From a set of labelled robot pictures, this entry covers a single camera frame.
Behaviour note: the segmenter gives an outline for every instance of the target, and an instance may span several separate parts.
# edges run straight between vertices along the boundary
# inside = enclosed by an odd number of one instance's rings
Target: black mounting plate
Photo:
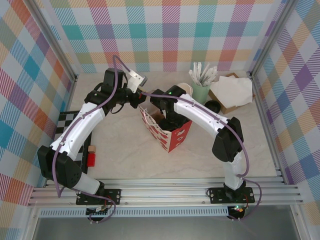
[[[226,190],[224,187],[209,188],[207,190],[207,195],[210,197],[211,204],[246,204],[247,202],[249,204],[253,204],[255,202],[252,187],[245,187],[243,189],[243,194],[236,200],[231,200],[226,196]]]
[[[120,204],[121,189],[105,189],[104,197],[110,198],[116,205]],[[83,193],[77,194],[75,201],[76,205],[105,205],[105,200],[97,197],[84,195]]]

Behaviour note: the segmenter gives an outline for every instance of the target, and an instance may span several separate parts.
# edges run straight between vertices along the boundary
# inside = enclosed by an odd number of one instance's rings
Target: chessboard
[[[79,111],[60,112],[58,124],[55,130],[54,140],[57,140],[62,135],[62,133],[68,128],[68,126],[76,118],[78,113]],[[91,133],[87,137],[87,139],[84,141],[74,161],[81,168],[82,172],[85,174],[88,173],[87,159],[88,159],[88,147],[90,144],[91,144]]]

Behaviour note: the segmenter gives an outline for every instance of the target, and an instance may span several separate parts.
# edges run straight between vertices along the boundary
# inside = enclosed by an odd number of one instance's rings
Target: marble surface
[[[245,77],[243,71],[237,72]],[[187,72],[146,72],[145,91],[166,91],[177,83],[191,84]],[[100,82],[101,73],[79,76],[70,111],[77,111],[86,95]],[[226,114],[237,117],[242,126],[244,145],[248,151],[250,177],[276,176],[268,143],[252,102]],[[96,146],[95,167],[88,174],[95,179],[144,178],[217,178],[224,177],[223,165],[212,154],[214,140],[196,124],[192,124],[185,141],[167,153],[143,125],[138,109],[129,104],[117,114],[108,114],[92,132],[91,144]]]

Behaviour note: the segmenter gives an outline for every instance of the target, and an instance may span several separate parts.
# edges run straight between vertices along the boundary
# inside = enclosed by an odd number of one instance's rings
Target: white cup
[[[194,92],[194,90],[193,90],[193,88],[192,88],[189,84],[187,84],[187,83],[185,83],[185,82],[182,82],[182,83],[177,84],[177,86],[178,86],[179,88],[182,88],[183,90],[186,91],[187,94],[189,94],[190,96],[192,96],[192,93]]]

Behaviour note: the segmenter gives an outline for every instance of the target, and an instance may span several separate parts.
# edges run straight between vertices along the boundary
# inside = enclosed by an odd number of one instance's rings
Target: aluminum frame
[[[63,68],[65,69],[66,74],[69,76],[69,78],[72,79],[73,82],[76,82],[77,74],[71,67],[64,51],[62,50],[62,48],[58,43],[58,40],[56,39],[50,26],[48,25],[40,8],[38,7],[38,4],[35,3],[35,0],[23,0],[23,1],[27,6],[28,10],[30,11],[30,13],[32,14],[33,18],[35,19],[36,23],[39,25],[41,32],[43,33],[49,45],[51,46],[52,50],[56,54],[58,60],[62,64]]]
[[[252,76],[254,76],[259,72],[260,68],[265,63],[272,47],[274,46],[275,42],[278,40],[282,30],[284,29],[291,13],[296,8],[299,0],[287,0],[285,6],[283,7],[283,11],[279,16],[278,20],[276,21],[272,32],[269,35],[268,40],[263,47],[260,56],[258,57],[254,67],[252,68]]]
[[[262,187],[261,205],[299,205],[302,196],[296,185],[287,185],[282,173],[276,168],[275,177],[248,177]],[[234,204],[210,204],[206,196],[208,188],[221,187],[223,178],[176,178],[176,179],[100,179],[108,189],[122,189],[119,208],[126,207],[195,207],[233,206]],[[253,188],[258,199],[259,189]],[[58,198],[55,185],[48,181],[42,188],[35,188],[29,206],[33,208],[79,207],[76,205],[76,192],[65,189]]]
[[[88,218],[86,207],[48,207],[40,209],[39,218]],[[113,211],[98,213],[98,218],[107,217]],[[194,206],[194,207],[117,207],[113,218],[158,218],[158,217],[225,217],[227,206]]]
[[[260,116],[260,120],[261,120],[261,123],[262,123],[263,131],[264,131],[267,143],[269,145],[270,153],[271,153],[274,165],[277,167],[277,169],[279,169],[283,173],[282,177],[283,177],[284,183],[289,185],[290,184],[289,183],[289,179],[288,179],[288,177],[286,175],[285,167],[282,164],[282,162],[280,161],[280,155],[279,155],[279,152],[278,152],[278,149],[277,149],[277,145],[276,145],[276,143],[275,143],[275,141],[273,139],[272,130],[271,130],[271,127],[270,127],[270,124],[269,124],[269,121],[268,121],[268,117],[266,115],[266,112],[264,111],[263,104],[262,104],[262,99],[261,99],[261,96],[259,94],[259,90],[258,90],[257,84],[256,84],[256,82],[254,80],[255,79],[253,78],[252,87],[253,87],[253,91],[254,91],[254,93],[256,95],[256,101],[255,102],[256,102],[256,106],[257,106],[258,113],[259,113],[259,116]],[[292,215],[293,215],[293,218],[294,218],[294,221],[295,221],[295,225],[297,227],[297,230],[298,230],[300,238],[303,239],[303,240],[311,240],[311,236],[310,236],[310,233],[308,231],[306,221],[305,221],[305,219],[303,217],[303,214],[302,214],[302,206],[301,205],[296,205],[296,204],[291,204],[290,207],[291,207],[291,212],[292,212]]]

